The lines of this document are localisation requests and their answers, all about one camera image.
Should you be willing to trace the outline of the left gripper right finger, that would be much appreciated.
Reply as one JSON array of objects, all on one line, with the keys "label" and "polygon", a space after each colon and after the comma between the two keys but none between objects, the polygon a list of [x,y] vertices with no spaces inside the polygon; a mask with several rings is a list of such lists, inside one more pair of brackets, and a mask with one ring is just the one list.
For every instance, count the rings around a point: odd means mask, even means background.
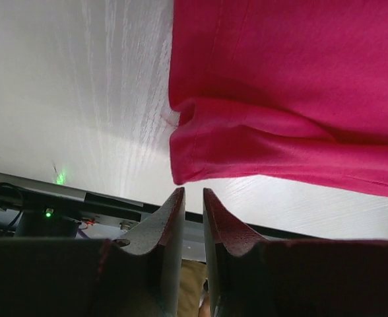
[{"label": "left gripper right finger", "polygon": [[212,316],[277,316],[266,239],[203,190],[203,225]]}]

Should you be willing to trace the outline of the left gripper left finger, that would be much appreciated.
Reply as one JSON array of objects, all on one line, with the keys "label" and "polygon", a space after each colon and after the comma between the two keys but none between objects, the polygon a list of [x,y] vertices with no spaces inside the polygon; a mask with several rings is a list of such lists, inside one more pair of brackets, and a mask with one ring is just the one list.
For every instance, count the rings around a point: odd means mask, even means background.
[{"label": "left gripper left finger", "polygon": [[89,316],[176,316],[185,190],[126,234],[105,241]]}]

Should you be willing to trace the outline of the pink t shirt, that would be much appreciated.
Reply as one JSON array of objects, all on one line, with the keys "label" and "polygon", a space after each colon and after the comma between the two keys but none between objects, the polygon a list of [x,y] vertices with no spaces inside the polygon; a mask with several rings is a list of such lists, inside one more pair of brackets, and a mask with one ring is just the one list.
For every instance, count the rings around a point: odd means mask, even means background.
[{"label": "pink t shirt", "polygon": [[388,197],[388,1],[175,1],[169,100],[177,185]]}]

